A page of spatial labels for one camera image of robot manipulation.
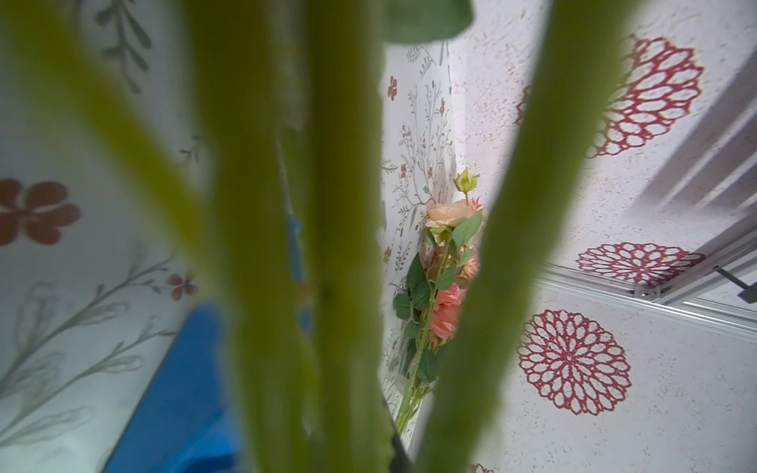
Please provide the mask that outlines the mixed pastel flower bouquet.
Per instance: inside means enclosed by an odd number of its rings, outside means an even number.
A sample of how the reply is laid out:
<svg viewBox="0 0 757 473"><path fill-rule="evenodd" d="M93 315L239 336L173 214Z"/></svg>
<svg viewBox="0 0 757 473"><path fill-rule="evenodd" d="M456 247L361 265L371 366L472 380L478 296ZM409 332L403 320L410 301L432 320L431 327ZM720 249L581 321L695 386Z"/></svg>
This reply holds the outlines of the mixed pastel flower bouquet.
<svg viewBox="0 0 757 473"><path fill-rule="evenodd" d="M212 279L231 323L235 399L256 472L384 472L390 417L378 380L380 63L385 43L451 39L467 1L307 1L306 232L315 346L296 321L277 163L274 6L181 1L195 108L214 155L200 198L48 1L5 1L1 24L37 109L106 147L159 224ZM574 196L620 69L635 1L550 5L532 92L485 228L482 267L413 470L463 472L493 415L533 286Z"/></svg>

